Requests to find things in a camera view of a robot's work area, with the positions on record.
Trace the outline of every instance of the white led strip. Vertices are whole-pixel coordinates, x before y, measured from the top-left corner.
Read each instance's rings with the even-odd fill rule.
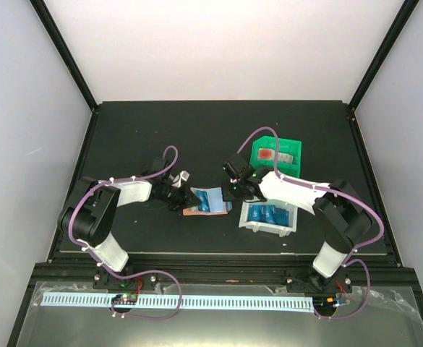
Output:
[[[116,294],[100,293],[44,293],[41,306],[54,307],[110,307]],[[116,307],[138,309],[174,309],[179,295],[140,294],[135,305]],[[312,298],[281,296],[206,296],[183,295],[181,309],[223,309],[247,311],[314,312]]]

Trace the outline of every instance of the snack package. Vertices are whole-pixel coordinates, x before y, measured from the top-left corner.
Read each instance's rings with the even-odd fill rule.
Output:
[[[260,148],[257,151],[258,160],[271,160],[274,161],[275,150],[270,150],[269,148]],[[293,164],[293,156],[288,153],[278,153],[278,163]]]
[[[190,188],[197,195],[201,204],[197,207],[184,208],[183,215],[225,215],[232,210],[231,202],[223,201],[223,192],[220,187],[199,189]]]
[[[265,206],[265,223],[277,224],[275,221],[275,206],[274,205]]]
[[[262,209],[261,205],[250,205],[248,209],[248,219],[249,222],[261,222],[262,221]]]
[[[275,221],[278,226],[289,226],[289,212],[283,208],[276,208]]]

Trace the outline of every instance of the red item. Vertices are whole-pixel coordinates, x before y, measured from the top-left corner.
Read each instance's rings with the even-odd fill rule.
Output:
[[[137,292],[136,292],[136,294],[139,295],[140,289],[142,288],[142,279],[139,278],[139,277],[136,277],[135,279],[137,280]]]
[[[266,148],[259,150],[258,156],[264,160],[270,160],[272,158],[272,151]]]
[[[338,282],[337,280],[335,281],[336,286],[340,289],[341,293],[345,293],[348,296],[348,299],[351,300],[351,295],[348,294],[347,291],[344,290],[343,286],[340,284],[340,282]]]

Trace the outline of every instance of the gray wall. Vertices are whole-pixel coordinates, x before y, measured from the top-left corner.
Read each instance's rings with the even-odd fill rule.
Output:
[[[423,1],[357,115],[403,261],[423,288]]]
[[[0,1],[0,346],[55,231],[90,112],[29,1]]]
[[[402,2],[46,0],[98,101],[349,101]]]

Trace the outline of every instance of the green container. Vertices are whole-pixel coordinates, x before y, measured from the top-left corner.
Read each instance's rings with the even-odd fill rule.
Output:
[[[278,139],[279,143],[279,152],[288,153],[293,156],[293,163],[277,163],[277,169],[288,176],[299,178],[299,172],[301,169],[301,141],[288,140],[288,139]],[[253,142],[252,148],[252,157],[249,160],[249,163],[255,168],[258,169],[261,166],[270,166],[274,167],[274,162],[271,160],[258,160],[257,151],[260,148],[267,148],[270,150],[275,150],[275,138],[271,136],[263,136],[258,140]]]

